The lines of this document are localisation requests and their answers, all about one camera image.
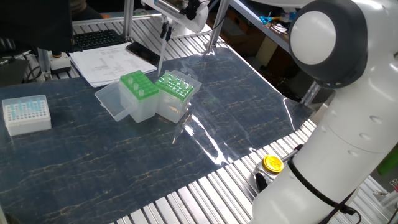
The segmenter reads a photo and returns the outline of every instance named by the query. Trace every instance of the clear plastic lid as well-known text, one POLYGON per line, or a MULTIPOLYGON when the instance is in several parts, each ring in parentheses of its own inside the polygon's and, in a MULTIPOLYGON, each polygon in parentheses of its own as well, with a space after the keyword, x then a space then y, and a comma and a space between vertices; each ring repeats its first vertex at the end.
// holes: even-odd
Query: clear plastic lid
POLYGON ((125 90, 120 87, 119 82, 109 84, 102 90, 97 91, 95 96, 115 121, 120 121, 137 109, 137 105, 125 90))

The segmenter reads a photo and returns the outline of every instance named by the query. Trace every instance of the monitor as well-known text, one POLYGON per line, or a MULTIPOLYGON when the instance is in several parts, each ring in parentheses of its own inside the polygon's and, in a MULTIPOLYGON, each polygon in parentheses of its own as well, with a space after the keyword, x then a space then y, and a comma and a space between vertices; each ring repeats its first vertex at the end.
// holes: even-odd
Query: monitor
POLYGON ((72 52, 69 0, 1 1, 0 37, 41 49, 72 52))

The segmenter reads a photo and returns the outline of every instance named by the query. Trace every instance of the smartphone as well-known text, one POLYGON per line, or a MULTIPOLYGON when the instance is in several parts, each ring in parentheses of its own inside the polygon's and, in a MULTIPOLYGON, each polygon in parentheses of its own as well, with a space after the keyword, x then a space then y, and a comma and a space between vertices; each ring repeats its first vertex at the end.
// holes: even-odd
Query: smartphone
POLYGON ((159 63, 160 56, 138 42, 128 45, 126 49, 153 65, 157 65, 159 63))

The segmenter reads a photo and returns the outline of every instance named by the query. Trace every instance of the box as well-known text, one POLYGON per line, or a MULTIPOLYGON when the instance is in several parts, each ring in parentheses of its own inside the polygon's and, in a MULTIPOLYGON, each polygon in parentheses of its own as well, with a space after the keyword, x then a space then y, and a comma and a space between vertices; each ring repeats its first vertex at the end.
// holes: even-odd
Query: box
POLYGON ((141 71, 124 75, 95 96, 115 121, 130 115, 137 123, 156 113, 159 89, 141 71))
POLYGON ((190 75, 175 70, 165 71, 155 85, 160 90, 156 113, 174 123, 180 121, 192 95, 201 87, 190 75))
POLYGON ((2 111, 10 136, 51 129, 45 95, 3 100, 2 111))
POLYGON ((132 101, 136 109, 130 114, 140 123, 155 116, 159 89, 141 71, 133 72, 120 77, 120 86, 128 94, 130 101, 121 98, 121 104, 128 106, 132 101))

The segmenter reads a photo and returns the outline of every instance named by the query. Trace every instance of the paper document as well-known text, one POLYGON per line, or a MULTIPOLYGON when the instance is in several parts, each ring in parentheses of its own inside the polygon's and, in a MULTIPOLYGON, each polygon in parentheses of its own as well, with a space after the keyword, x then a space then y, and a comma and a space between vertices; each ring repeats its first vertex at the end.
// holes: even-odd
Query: paper document
POLYGON ((155 71, 155 66, 126 50, 129 44, 75 52, 70 54, 70 59, 92 87, 107 85, 138 70, 155 71))

